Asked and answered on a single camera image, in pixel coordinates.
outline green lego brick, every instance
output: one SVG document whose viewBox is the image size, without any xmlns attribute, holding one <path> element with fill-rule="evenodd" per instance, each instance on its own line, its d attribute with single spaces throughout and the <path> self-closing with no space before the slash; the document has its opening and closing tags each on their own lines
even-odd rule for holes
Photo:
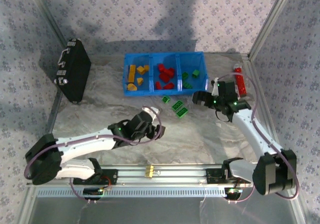
<svg viewBox="0 0 320 224">
<path fill-rule="evenodd" d="M 197 78 L 199 76 L 199 74 L 200 74 L 199 70 L 194 70 L 192 73 L 192 77 Z"/>
<path fill-rule="evenodd" d="M 162 98 L 162 101 L 165 102 L 165 103 L 168 103 L 170 101 L 170 97 L 169 96 L 164 96 Z"/>
<path fill-rule="evenodd" d="M 182 81 L 182 87 L 184 87 L 185 89 L 192 89 L 193 86 L 191 84 L 189 84 L 187 81 Z"/>
<path fill-rule="evenodd" d="M 183 102 L 181 100 L 178 100 L 174 105 L 172 105 L 172 109 L 174 111 L 177 111 L 183 104 Z"/>
<path fill-rule="evenodd" d="M 186 80 L 188 78 L 189 74 L 187 72 L 184 72 L 182 74 L 182 80 Z"/>
<path fill-rule="evenodd" d="M 179 117 L 179 119 L 181 119 L 182 117 L 184 117 L 186 114 L 188 113 L 188 109 L 186 107 L 183 107 L 182 109 L 180 109 L 176 115 Z"/>
</svg>

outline blue plastic bin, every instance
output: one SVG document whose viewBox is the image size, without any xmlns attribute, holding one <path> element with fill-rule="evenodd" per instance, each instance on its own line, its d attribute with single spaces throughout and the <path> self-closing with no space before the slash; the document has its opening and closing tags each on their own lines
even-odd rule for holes
<svg viewBox="0 0 320 224">
<path fill-rule="evenodd" d="M 147 96 L 147 95 L 192 95 L 195 91 L 208 89 L 208 74 L 206 63 L 204 61 L 203 52 L 181 52 L 181 53 L 145 53 L 145 54 L 126 54 L 124 61 L 123 73 L 123 90 L 126 96 Z M 164 83 L 159 79 L 158 64 L 164 64 L 164 67 L 174 68 L 174 77 L 170 79 L 175 86 L 171 90 L 157 90 L 155 88 L 156 81 Z M 136 91 L 129 91 L 127 89 L 128 75 L 130 65 L 135 67 L 149 65 L 149 71 L 140 75 L 137 71 L 134 77 L 134 85 L 137 87 Z M 200 74 L 197 78 L 192 77 L 194 70 L 199 70 Z M 185 80 L 192 85 L 192 89 L 185 89 L 182 86 L 182 73 L 187 72 L 188 78 Z M 137 78 L 143 78 L 143 84 L 138 86 Z"/>
</svg>

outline black briefcase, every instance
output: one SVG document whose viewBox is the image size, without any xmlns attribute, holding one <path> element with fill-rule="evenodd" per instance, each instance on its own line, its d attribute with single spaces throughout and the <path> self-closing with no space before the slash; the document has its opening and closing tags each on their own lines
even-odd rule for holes
<svg viewBox="0 0 320 224">
<path fill-rule="evenodd" d="M 58 61 L 59 70 L 54 83 L 62 90 L 70 102 L 82 100 L 91 62 L 79 39 L 71 39 L 62 51 Z"/>
</svg>

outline table surface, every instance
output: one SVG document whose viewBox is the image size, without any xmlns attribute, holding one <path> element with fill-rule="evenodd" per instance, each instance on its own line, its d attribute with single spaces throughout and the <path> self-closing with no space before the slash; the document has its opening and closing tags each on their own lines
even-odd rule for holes
<svg viewBox="0 0 320 224">
<path fill-rule="evenodd" d="M 214 110 L 193 104 L 191 96 L 171 96 L 167 104 L 162 102 L 161 96 L 125 97 L 123 59 L 123 56 L 91 57 L 83 100 L 75 105 L 63 97 L 53 127 L 54 136 L 72 137 L 99 131 L 112 123 L 133 118 L 142 105 L 160 109 L 165 135 L 149 144 L 100 151 L 79 158 L 94 157 L 101 165 L 222 163 L 233 157 L 256 161 L 251 146 L 238 128 L 219 121 Z M 234 64 L 242 64 L 241 55 L 237 54 L 205 54 L 205 60 L 210 79 L 231 72 Z M 246 85 L 247 100 L 253 104 L 254 91 L 248 81 Z M 189 109 L 182 119 L 171 109 L 177 100 L 182 100 Z"/>
</svg>

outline red object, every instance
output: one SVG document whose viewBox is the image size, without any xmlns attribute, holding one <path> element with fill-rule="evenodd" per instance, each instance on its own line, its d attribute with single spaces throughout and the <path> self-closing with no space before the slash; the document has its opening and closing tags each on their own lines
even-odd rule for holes
<svg viewBox="0 0 320 224">
<path fill-rule="evenodd" d="M 155 86 L 155 89 L 156 89 L 156 90 L 162 90 L 162 87 L 161 87 L 161 84 L 160 84 L 159 81 L 157 81 L 155 85 L 156 85 L 156 86 Z"/>
<path fill-rule="evenodd" d="M 236 73 L 242 73 L 241 67 L 237 67 L 234 69 Z M 240 97 L 244 97 L 247 95 L 247 91 L 246 91 L 246 86 L 245 86 L 245 81 L 244 81 L 244 77 L 242 75 L 236 75 L 235 76 L 235 80 L 236 80 L 236 85 L 238 86 L 238 91 L 239 91 L 239 95 Z"/>
<path fill-rule="evenodd" d="M 164 64 L 158 64 L 158 70 L 159 70 L 160 72 L 163 72 L 163 71 L 165 70 Z"/>
<path fill-rule="evenodd" d="M 172 82 L 170 82 L 169 84 L 165 85 L 163 87 L 164 90 L 172 90 L 174 88 L 174 84 Z"/>
<path fill-rule="evenodd" d="M 159 79 L 161 79 L 165 83 L 168 83 L 170 81 L 170 77 L 165 73 L 159 74 Z"/>
<path fill-rule="evenodd" d="M 164 69 L 164 73 L 168 75 L 170 78 L 173 78 L 175 76 L 174 72 L 174 68 Z"/>
</svg>

